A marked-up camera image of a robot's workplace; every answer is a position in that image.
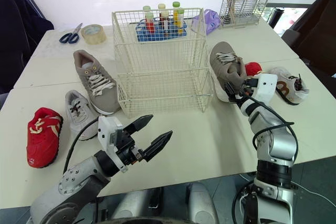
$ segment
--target white table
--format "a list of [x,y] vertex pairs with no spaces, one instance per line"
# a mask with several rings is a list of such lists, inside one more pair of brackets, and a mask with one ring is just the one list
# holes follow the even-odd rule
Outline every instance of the white table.
[[[79,82],[72,56],[78,49],[95,56],[112,77],[116,77],[112,27],[106,26],[104,30],[107,40],[98,45],[88,45],[83,38],[76,44],[61,44],[58,39],[66,31],[47,31],[14,88]],[[298,58],[263,20],[257,26],[215,30],[207,36],[209,51],[220,41],[228,42],[245,63]]]
[[[298,106],[288,105],[278,94],[270,103],[286,120],[295,122],[293,129],[299,141],[296,163],[335,155],[336,100],[300,59],[262,63],[264,71],[275,66],[284,66],[293,74],[300,73],[310,88],[309,97]],[[86,95],[81,83],[10,92],[0,112],[0,122],[3,122],[0,125],[0,168],[3,174],[0,177],[0,208],[28,206],[60,179],[74,137],[70,136],[64,111],[64,96],[70,89]],[[58,111],[65,120],[55,162],[47,168],[35,169],[26,161],[26,127],[41,106]],[[115,116],[125,125],[131,122],[122,111]],[[100,196],[256,170],[257,156],[251,143],[253,133],[247,117],[234,104],[214,98],[205,113],[198,110],[155,113],[152,121],[134,134],[134,139],[139,147],[146,148],[168,130],[174,133],[159,155],[149,163],[142,161],[129,166],[125,174],[116,174]],[[100,149],[97,138],[78,142],[70,165]]]

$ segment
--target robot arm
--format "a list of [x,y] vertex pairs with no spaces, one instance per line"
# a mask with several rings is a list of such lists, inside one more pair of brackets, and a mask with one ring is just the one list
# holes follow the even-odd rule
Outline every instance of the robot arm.
[[241,112],[248,116],[257,142],[254,143],[258,156],[257,173],[247,197],[244,216],[244,223],[248,224],[293,223],[291,169],[298,144],[296,136],[286,129],[292,123],[285,122],[267,106],[276,84],[277,76],[262,73],[256,79],[246,81],[241,96],[234,95],[230,86],[226,90]]
[[151,160],[169,141],[172,131],[157,137],[144,151],[137,148],[131,135],[145,127],[152,115],[146,115],[123,128],[115,117],[100,116],[98,139],[104,151],[68,169],[62,179],[38,197],[30,207],[30,223],[69,224],[79,211],[93,201],[118,171],[127,165]]

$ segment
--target tape roll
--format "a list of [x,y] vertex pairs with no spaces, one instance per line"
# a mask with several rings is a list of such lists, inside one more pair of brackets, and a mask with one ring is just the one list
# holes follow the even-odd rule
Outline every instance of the tape roll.
[[106,40],[104,29],[101,25],[88,25],[80,30],[87,44],[96,45]]

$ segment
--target wire basket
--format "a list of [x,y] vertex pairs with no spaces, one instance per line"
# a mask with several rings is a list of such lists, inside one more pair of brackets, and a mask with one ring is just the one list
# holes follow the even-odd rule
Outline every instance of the wire basket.
[[192,108],[205,111],[213,94],[209,69],[205,68],[125,73],[118,78],[118,101],[129,117]]
[[258,24],[268,0],[223,0],[219,17],[222,27]]
[[[173,24],[173,10],[169,19]],[[159,10],[154,26],[160,26]],[[184,9],[183,32],[170,25],[169,38],[160,27],[144,40],[139,36],[145,12],[112,13],[114,50],[118,71],[118,101],[128,117],[155,111],[200,108],[213,95],[207,61],[203,9]]]

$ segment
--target red shoe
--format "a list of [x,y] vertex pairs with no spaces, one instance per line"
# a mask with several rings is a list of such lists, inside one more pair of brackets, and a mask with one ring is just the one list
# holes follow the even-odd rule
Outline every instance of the red shoe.
[[28,123],[27,161],[31,167],[50,165],[58,153],[63,118],[48,108],[39,108]]

